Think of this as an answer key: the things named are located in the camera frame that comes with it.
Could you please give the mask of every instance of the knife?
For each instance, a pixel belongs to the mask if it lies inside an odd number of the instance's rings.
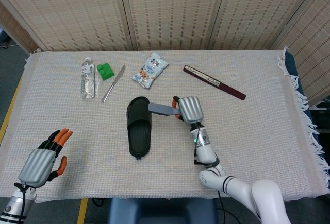
[[[109,88],[108,92],[107,92],[107,93],[105,94],[105,96],[102,98],[101,101],[102,101],[103,103],[107,100],[107,98],[108,98],[108,96],[109,96],[111,90],[113,89],[114,85],[115,85],[115,84],[117,83],[117,81],[122,77],[122,75],[123,75],[125,69],[126,69],[126,66],[123,66],[123,67],[120,69],[119,73],[117,74],[116,78],[114,79],[114,81],[113,81],[111,87]]]

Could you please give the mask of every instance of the textured cloth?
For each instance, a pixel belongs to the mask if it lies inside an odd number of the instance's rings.
[[[15,190],[13,183],[32,149],[53,131],[68,127],[73,135],[60,154],[68,157],[67,169],[37,190],[39,202],[86,197],[216,197],[216,191],[199,182],[203,166],[193,164],[190,127],[174,116],[153,114],[149,153],[140,161],[129,153],[129,102],[146,96],[151,102],[170,105],[174,95],[199,97],[203,125],[227,174],[247,183],[272,179],[280,185],[285,200],[328,192],[290,77],[277,66],[281,51],[160,51],[169,66],[150,89],[144,89],[130,76],[150,53],[33,54],[0,147],[1,196],[11,196]],[[101,98],[113,78],[100,81],[94,99],[81,99],[80,71],[85,57],[91,57],[95,65],[109,63],[115,74],[126,64],[105,103]],[[184,73],[185,64],[246,94],[246,99]]]

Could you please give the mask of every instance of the fringe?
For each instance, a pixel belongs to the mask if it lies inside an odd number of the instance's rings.
[[[286,66],[285,66],[285,52],[287,51],[288,47],[285,46],[283,51],[282,51],[282,55],[278,57],[278,67],[281,68],[281,70],[283,71],[283,74],[285,76],[289,76],[290,80],[291,80],[291,84],[293,86],[294,89],[294,93],[296,95],[296,99],[299,105],[299,108],[301,110],[301,117],[305,123],[305,129],[306,132],[308,134],[309,137],[309,143],[312,146],[312,149],[314,151],[314,155],[315,155],[315,161],[317,161],[318,165],[319,165],[319,170],[321,172],[323,181],[324,181],[324,186],[328,189],[328,192],[330,192],[329,186],[330,186],[330,166],[327,164],[326,160],[320,156],[321,154],[324,153],[324,151],[322,150],[322,146],[318,143],[318,141],[314,138],[314,135],[318,135],[319,132],[316,130],[316,125],[313,124],[313,122],[311,121],[311,119],[306,115],[305,111],[308,109],[309,105],[308,105],[308,100],[307,97],[302,95],[301,93],[299,93],[299,91],[297,90],[299,87],[298,84],[298,76],[294,76],[294,75],[290,75]]]

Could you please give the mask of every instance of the orange fingertip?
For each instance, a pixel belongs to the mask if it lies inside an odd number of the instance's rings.
[[[64,144],[66,143],[66,141],[69,139],[69,137],[72,135],[72,131],[69,131],[68,133],[66,133],[59,141],[58,144],[61,145],[62,147],[64,146]]]
[[[54,142],[58,143],[61,140],[62,136],[64,136],[64,134],[66,134],[68,130],[69,129],[67,128],[62,129],[60,133],[58,133],[57,136],[54,138]]]
[[[64,173],[65,168],[67,167],[68,159],[66,156],[62,157],[60,167],[57,170],[57,175],[60,176]]]

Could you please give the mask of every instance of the plastic water bottle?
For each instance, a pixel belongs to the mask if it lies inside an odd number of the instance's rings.
[[[81,95],[83,99],[91,99],[95,96],[95,67],[91,58],[85,58],[81,66]]]

